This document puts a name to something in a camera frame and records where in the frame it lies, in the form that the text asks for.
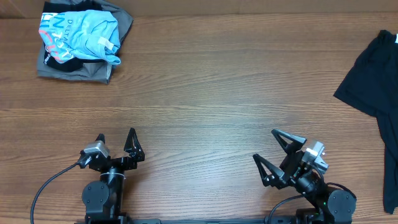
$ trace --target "white label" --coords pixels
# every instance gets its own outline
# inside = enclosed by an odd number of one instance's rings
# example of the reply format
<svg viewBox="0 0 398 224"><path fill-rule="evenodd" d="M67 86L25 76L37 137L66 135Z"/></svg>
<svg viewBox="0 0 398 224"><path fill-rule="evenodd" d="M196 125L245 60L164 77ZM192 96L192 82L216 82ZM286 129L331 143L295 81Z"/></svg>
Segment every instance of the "white label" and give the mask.
<svg viewBox="0 0 398 224"><path fill-rule="evenodd" d="M98 44L104 45L107 49L112 50L113 45L110 41L108 41L106 38L104 37L100 37L98 39Z"/></svg>
<svg viewBox="0 0 398 224"><path fill-rule="evenodd" d="M56 15L58 15L58 13L44 12L42 14L42 20L50 20Z"/></svg>

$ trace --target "light blue shirt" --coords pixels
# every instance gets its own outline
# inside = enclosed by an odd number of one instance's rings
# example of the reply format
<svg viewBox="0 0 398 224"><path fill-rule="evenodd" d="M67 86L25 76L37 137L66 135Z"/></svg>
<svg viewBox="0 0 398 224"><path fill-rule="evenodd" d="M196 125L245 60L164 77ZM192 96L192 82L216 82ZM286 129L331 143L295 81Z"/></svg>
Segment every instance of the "light blue shirt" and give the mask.
<svg viewBox="0 0 398 224"><path fill-rule="evenodd" d="M59 63L74 57L119 65L118 21L107 11L43 13L39 34Z"/></svg>

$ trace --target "folded clothing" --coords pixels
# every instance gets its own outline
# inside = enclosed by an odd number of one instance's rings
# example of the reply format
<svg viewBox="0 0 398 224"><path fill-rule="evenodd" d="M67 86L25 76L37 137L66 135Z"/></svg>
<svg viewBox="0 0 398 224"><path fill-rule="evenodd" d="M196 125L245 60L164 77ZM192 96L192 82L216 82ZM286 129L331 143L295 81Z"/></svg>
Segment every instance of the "folded clothing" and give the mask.
<svg viewBox="0 0 398 224"><path fill-rule="evenodd" d="M79 4L82 0L50 0L50 2L54 4ZM103 11L109 11L118 20L119 39L120 43L123 42L134 19L124 9L112 3L104 0L94 0L94 2L100 4ZM63 72L46 66L42 60L44 53L45 47L42 45L39 52L39 59L37 60L37 74L40 77L61 78L70 81L94 81L109 84L114 66L108 62L83 63L83 67L78 70Z"/></svg>
<svg viewBox="0 0 398 224"><path fill-rule="evenodd" d="M119 65L115 53L120 48L118 21L110 12L87 10L42 14L39 34L58 62L74 57L104 59Z"/></svg>
<svg viewBox="0 0 398 224"><path fill-rule="evenodd" d="M377 118L385 144L384 210L398 207L398 40L386 30L356 59L335 97Z"/></svg>
<svg viewBox="0 0 398 224"><path fill-rule="evenodd" d="M62 12L74 12L74 11L85 11L88 9L92 10L99 10L102 11L102 7L100 4L94 1L86 0L82 1L81 3L78 4L55 4L55 3L50 3L50 2L44 2L44 7L43 7L43 12L56 12L56 13L62 13ZM48 65L49 67L55 68L57 70L63 71L63 72L72 72L78 69L81 69L83 67L83 63L97 63L103 61L101 60L83 60L80 58L72 58L70 60L67 60L64 63L58 63L50 54L49 54L49 49L46 48L46 51L44 53L44 64Z"/></svg>

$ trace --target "wood grain surface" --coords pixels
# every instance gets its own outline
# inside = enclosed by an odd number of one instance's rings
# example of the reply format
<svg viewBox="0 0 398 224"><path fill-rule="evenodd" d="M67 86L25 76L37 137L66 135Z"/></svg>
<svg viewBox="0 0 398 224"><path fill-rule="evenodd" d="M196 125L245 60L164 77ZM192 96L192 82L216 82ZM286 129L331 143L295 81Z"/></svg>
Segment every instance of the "wood grain surface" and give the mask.
<svg viewBox="0 0 398 224"><path fill-rule="evenodd" d="M40 18L44 1L0 0L0 17ZM396 12L395 0L107 0L132 16Z"/></svg>
<svg viewBox="0 0 398 224"><path fill-rule="evenodd" d="M145 162L126 172L123 210L163 220L260 218L294 189L264 188L254 153L279 165L270 131L325 143L326 181L358 197L354 223L397 223L382 207L384 143L376 120L333 97L398 13L137 17L109 85L38 78L38 19L0 20L0 223L29 222L32 199L106 135L123 155L130 127ZM82 220L75 168L39 197L36 224ZM290 202L278 214L310 205Z"/></svg>

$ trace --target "wooden table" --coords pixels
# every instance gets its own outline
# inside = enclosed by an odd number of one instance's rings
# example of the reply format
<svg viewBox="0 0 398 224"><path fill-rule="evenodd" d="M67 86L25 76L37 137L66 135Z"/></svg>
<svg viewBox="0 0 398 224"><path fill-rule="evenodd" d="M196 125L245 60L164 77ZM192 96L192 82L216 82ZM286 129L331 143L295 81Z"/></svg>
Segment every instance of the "wooden table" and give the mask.
<svg viewBox="0 0 398 224"><path fill-rule="evenodd" d="M251 157L281 162L279 128L325 143L325 179L358 196L355 223L398 222L382 207L376 120L333 97L379 30L398 31L398 13L137 17L109 85L38 78L38 25L0 21L0 223L28 223L39 187L99 133L123 155L130 127L146 153L126 173L134 218L267 215L297 194L264 188ZM55 179L36 224L82 220L81 191L98 179L79 168Z"/></svg>

